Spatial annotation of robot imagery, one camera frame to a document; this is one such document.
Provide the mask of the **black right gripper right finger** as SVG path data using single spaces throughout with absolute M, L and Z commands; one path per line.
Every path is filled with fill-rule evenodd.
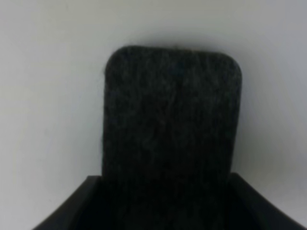
M 276 208 L 237 173 L 227 183 L 226 230 L 305 230 Z

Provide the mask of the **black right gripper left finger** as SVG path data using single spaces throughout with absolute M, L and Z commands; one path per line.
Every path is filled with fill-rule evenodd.
M 109 230 L 112 214 L 101 176 L 89 176 L 36 230 Z

